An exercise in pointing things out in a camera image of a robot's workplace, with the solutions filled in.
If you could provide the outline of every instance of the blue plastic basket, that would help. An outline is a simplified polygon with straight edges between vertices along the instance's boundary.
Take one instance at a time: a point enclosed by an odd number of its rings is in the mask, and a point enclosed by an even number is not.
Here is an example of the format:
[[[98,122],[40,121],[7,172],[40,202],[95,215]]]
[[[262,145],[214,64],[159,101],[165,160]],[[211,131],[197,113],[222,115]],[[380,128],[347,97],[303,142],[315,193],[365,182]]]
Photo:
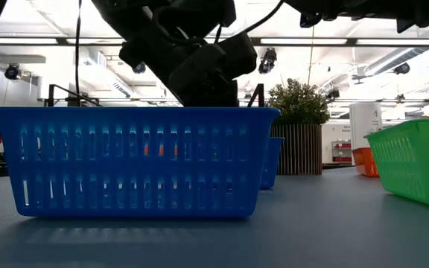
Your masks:
[[[267,158],[261,179],[261,189],[271,189],[276,181],[279,154],[284,138],[269,138],[267,142]]]
[[[21,215],[248,217],[278,115],[269,108],[0,107],[0,129]]]

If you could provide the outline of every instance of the ceiling light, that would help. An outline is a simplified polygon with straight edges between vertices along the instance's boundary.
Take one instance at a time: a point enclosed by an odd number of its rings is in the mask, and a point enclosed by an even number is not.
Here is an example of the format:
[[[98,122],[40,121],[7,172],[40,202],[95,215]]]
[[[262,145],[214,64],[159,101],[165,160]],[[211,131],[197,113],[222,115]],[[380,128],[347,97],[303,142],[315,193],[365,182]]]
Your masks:
[[[342,45],[347,39],[328,38],[328,39],[311,39],[311,38],[263,38],[262,45]]]
[[[75,38],[68,38],[66,39],[67,43],[69,44],[75,44]],[[80,38],[79,43],[81,45],[90,45],[90,44],[119,44],[122,45],[124,42],[123,38],[103,38],[103,39],[97,39],[97,38]]]
[[[129,98],[100,98],[100,102],[131,102]]]
[[[0,44],[57,44],[57,40],[55,38],[0,38]]]
[[[359,39],[358,45],[429,45],[429,39]]]

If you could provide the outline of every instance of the security camera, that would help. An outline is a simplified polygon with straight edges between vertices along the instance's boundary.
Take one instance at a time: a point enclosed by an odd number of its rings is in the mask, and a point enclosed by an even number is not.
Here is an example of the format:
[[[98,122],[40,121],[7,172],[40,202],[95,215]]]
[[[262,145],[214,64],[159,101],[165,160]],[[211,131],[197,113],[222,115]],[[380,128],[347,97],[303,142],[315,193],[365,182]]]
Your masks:
[[[136,74],[143,74],[146,70],[147,67],[145,67],[145,63],[140,63],[133,69],[133,72]]]
[[[393,69],[394,74],[408,74],[408,72],[410,72],[410,66],[408,63],[403,63],[402,65]]]
[[[336,98],[340,98],[339,89],[332,89],[331,92],[329,92],[328,94],[325,95],[326,100],[332,100],[332,99],[336,99]]]
[[[11,63],[9,67],[6,68],[4,76],[12,81],[17,81],[21,79],[22,71],[19,70],[19,64]]]
[[[404,94],[397,95],[395,99],[396,99],[396,103],[401,103],[402,100],[405,100],[405,95]]]
[[[277,61],[277,53],[274,48],[268,48],[261,58],[261,64],[259,64],[259,74],[268,74],[273,70],[274,63]]]

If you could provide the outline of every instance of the orange object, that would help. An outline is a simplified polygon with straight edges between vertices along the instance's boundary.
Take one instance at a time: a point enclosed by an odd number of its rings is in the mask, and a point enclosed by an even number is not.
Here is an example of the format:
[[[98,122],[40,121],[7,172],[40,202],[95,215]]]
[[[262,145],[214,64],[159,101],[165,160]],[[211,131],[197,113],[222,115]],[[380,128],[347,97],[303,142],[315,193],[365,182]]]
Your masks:
[[[358,148],[352,151],[357,172],[371,178],[378,178],[377,165],[370,148]]]

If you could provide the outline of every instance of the green plant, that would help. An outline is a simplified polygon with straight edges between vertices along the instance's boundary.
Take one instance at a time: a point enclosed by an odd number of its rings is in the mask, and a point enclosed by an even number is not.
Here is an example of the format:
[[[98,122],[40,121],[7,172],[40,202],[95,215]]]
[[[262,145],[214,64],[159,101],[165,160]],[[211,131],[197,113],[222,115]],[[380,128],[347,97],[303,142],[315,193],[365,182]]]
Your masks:
[[[276,85],[269,91],[268,107],[281,110],[277,124],[324,124],[328,119],[325,96],[315,92],[316,86],[287,80],[287,86]]]

